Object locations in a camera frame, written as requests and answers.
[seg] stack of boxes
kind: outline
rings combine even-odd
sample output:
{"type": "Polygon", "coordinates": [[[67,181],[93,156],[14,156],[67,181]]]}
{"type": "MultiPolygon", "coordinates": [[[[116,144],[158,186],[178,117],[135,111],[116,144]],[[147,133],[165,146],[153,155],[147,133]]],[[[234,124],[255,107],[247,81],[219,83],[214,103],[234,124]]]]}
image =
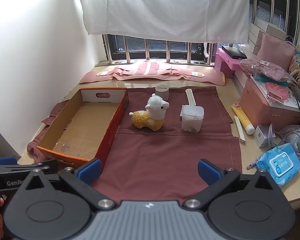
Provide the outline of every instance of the stack of boxes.
{"type": "Polygon", "coordinates": [[[276,25],[256,17],[254,24],[250,23],[248,40],[250,50],[255,55],[257,55],[260,50],[263,33],[268,33],[283,41],[285,41],[287,36],[287,34],[276,25]]]}

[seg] alpaca plush toy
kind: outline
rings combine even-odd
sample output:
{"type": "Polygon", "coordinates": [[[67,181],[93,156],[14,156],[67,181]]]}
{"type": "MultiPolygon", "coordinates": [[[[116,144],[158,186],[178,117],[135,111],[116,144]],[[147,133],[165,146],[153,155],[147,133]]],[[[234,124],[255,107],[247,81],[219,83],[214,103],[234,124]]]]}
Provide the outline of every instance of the alpaca plush toy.
{"type": "Polygon", "coordinates": [[[162,98],[156,94],[152,94],[146,105],[146,111],[131,112],[129,115],[131,116],[135,127],[139,129],[148,127],[152,131],[157,131],[163,125],[166,110],[168,108],[168,102],[163,101],[162,98]]]}

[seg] open cardboard box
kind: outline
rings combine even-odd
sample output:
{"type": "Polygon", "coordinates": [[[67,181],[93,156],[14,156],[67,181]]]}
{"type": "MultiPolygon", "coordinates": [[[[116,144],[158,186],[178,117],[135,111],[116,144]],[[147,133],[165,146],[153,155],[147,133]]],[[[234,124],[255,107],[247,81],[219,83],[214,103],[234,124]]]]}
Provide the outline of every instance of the open cardboard box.
{"type": "Polygon", "coordinates": [[[125,88],[78,90],[48,128],[38,149],[72,167],[98,158],[103,168],[128,103],[125,88]]]}

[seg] white scoop handle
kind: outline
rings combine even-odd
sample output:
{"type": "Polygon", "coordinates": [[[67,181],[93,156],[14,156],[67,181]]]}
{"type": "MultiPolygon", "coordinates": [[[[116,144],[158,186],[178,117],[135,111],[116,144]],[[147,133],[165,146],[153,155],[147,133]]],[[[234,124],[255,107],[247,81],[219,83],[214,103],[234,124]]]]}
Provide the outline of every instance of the white scoop handle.
{"type": "Polygon", "coordinates": [[[194,100],[194,96],[193,96],[193,93],[192,93],[192,89],[186,89],[186,94],[187,94],[187,97],[188,97],[188,102],[189,102],[189,105],[190,106],[195,106],[196,103],[195,103],[195,100],[194,100]]]}

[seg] window bar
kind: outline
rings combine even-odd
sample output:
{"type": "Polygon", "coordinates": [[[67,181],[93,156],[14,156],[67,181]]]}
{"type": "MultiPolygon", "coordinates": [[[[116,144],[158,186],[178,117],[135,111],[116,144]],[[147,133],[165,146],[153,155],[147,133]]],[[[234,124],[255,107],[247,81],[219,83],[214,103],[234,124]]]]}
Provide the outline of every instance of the window bar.
{"type": "Polygon", "coordinates": [[[296,32],[294,34],[294,45],[297,45],[300,34],[300,0],[298,0],[298,8],[297,8],[297,25],[296,32]]]}
{"type": "Polygon", "coordinates": [[[187,63],[191,63],[191,42],[188,42],[188,54],[187,54],[187,63]]]}
{"type": "Polygon", "coordinates": [[[211,65],[212,53],[213,53],[213,43],[209,43],[209,56],[207,60],[207,65],[211,65]]]}
{"type": "Polygon", "coordinates": [[[256,18],[256,14],[257,14],[257,0],[253,0],[252,23],[254,23],[254,20],[256,18]]]}
{"type": "Polygon", "coordinates": [[[127,63],[130,63],[131,59],[130,59],[129,46],[128,46],[128,37],[125,35],[123,36],[123,42],[124,42],[124,50],[126,51],[127,63]]]}
{"type": "Polygon", "coordinates": [[[112,64],[112,57],[111,57],[111,50],[110,50],[110,45],[109,45],[109,39],[108,39],[108,34],[103,34],[103,39],[105,40],[105,45],[106,45],[106,53],[108,56],[109,64],[112,64]]]}
{"type": "Polygon", "coordinates": [[[284,32],[285,33],[287,33],[287,31],[288,31],[289,10],[290,10],[290,0],[287,0],[286,20],[284,22],[284,32]]]}
{"type": "Polygon", "coordinates": [[[170,63],[170,41],[166,41],[166,47],[167,47],[166,58],[167,58],[167,62],[170,63]]]}
{"type": "Polygon", "coordinates": [[[150,60],[149,40],[148,39],[145,39],[145,48],[146,48],[146,60],[150,60]]]}
{"type": "Polygon", "coordinates": [[[270,23],[273,23],[273,14],[274,14],[274,0],[271,0],[270,23]]]}

